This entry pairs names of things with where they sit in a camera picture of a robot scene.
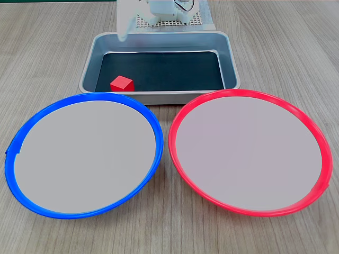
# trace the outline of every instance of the white robot part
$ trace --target white robot part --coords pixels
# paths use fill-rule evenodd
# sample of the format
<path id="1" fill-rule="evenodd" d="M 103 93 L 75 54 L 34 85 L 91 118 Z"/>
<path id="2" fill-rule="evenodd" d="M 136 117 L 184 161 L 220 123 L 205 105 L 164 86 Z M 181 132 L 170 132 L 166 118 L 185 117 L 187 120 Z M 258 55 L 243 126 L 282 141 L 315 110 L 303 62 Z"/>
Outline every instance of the white robot part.
<path id="1" fill-rule="evenodd" d="M 148 24 L 180 21 L 188 24 L 199 11 L 199 0 L 117 0 L 117 33 L 124 41 L 140 16 Z"/>

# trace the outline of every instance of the wooden table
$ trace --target wooden table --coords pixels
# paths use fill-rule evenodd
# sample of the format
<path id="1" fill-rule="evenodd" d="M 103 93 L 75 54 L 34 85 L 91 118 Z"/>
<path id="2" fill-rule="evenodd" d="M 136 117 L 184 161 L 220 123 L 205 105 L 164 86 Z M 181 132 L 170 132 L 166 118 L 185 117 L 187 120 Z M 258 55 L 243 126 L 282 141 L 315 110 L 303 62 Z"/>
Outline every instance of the wooden table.
<path id="1" fill-rule="evenodd" d="M 329 189 L 293 215 L 256 218 L 203 200 L 165 146 L 147 186 L 119 208 L 53 220 L 23 207 L 5 179 L 5 151 L 36 112 L 79 93 L 93 38 L 115 31 L 115 3 L 0 4 L 0 253 L 339 253 L 339 2 L 210 2 L 231 40 L 242 88 L 281 97 L 326 135 Z M 179 106 L 152 106 L 165 142 Z"/>

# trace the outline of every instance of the mesh grid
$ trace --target mesh grid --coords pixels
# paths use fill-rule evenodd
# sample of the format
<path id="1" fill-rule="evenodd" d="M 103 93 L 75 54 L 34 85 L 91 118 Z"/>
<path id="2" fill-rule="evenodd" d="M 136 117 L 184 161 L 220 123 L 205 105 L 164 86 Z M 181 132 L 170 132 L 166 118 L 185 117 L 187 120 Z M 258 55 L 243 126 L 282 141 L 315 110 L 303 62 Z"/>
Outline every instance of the mesh grid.
<path id="1" fill-rule="evenodd" d="M 200 15 L 200 11 L 198 11 L 198 13 L 195 16 L 193 16 L 193 19 L 188 24 L 183 24 L 177 20 L 177 21 L 160 21 L 155 25 L 150 25 L 138 15 L 136 23 L 137 28 L 151 28 L 151 27 L 158 28 L 160 26 L 179 26 L 179 25 L 202 25 L 202 18 Z"/>

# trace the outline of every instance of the red cube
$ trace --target red cube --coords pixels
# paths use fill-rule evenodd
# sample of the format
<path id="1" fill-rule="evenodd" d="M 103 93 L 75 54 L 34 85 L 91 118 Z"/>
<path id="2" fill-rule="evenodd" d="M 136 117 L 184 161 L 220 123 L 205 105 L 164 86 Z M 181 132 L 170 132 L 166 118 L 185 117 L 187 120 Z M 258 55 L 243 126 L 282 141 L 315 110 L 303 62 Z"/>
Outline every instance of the red cube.
<path id="1" fill-rule="evenodd" d="M 118 76 L 111 82 L 112 92 L 134 92 L 134 83 L 132 79 Z"/>

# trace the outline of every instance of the red plate rim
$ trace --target red plate rim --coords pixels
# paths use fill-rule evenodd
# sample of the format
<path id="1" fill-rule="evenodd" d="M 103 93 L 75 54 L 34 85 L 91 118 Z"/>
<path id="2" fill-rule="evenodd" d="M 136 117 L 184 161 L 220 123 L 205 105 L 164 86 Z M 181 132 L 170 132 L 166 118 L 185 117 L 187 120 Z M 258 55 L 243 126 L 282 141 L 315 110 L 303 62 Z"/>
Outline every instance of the red plate rim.
<path id="1" fill-rule="evenodd" d="M 277 209 L 277 210 L 270 210 L 270 211 L 253 211 L 253 210 L 246 210 L 234 206 L 227 205 L 225 203 L 220 202 L 219 200 L 213 198 L 212 196 L 208 195 L 204 191 L 202 191 L 196 184 L 193 183 L 193 181 L 187 176 L 184 169 L 182 168 L 179 159 L 177 157 L 176 153 L 176 134 L 178 131 L 178 128 L 183 121 L 183 119 L 197 106 L 211 101 L 213 99 L 218 99 L 222 97 L 250 97 L 250 98 L 257 98 L 262 99 L 267 102 L 271 102 L 273 104 L 276 104 L 285 110 L 292 113 L 295 117 L 297 117 L 313 134 L 315 137 L 319 148 L 320 153 L 322 156 L 322 170 L 320 172 L 320 176 L 318 178 L 318 181 L 315 183 L 312 190 L 309 192 L 309 194 L 304 197 L 302 200 L 298 201 L 297 203 L 290 205 L 285 208 Z M 176 115 L 176 117 L 173 120 L 172 126 L 169 130 L 168 134 L 168 147 L 169 147 L 169 153 L 171 154 L 172 161 L 174 166 L 176 167 L 177 171 L 181 175 L 181 177 L 188 183 L 188 185 L 193 188 L 198 194 L 200 194 L 202 197 L 207 199 L 208 201 L 225 208 L 227 210 L 244 214 L 244 215 L 250 215 L 250 216 L 260 216 L 260 217 L 273 217 L 273 216 L 283 216 L 288 215 L 297 211 L 300 211 L 307 206 L 311 205 L 316 199 L 318 199 L 324 191 L 329 186 L 329 181 L 331 179 L 332 170 L 333 170 L 333 161 L 332 161 L 332 154 L 331 150 L 329 148 L 328 142 L 324 136 L 324 134 L 321 132 L 320 128 L 313 122 L 311 118 L 309 118 L 304 112 L 302 112 L 300 109 L 296 108 L 292 104 L 277 98 L 275 96 L 257 92 L 253 90 L 246 90 L 246 89 L 225 89 L 225 90 L 218 90 L 216 92 L 208 93 L 201 95 L 194 100 L 187 103 Z"/>

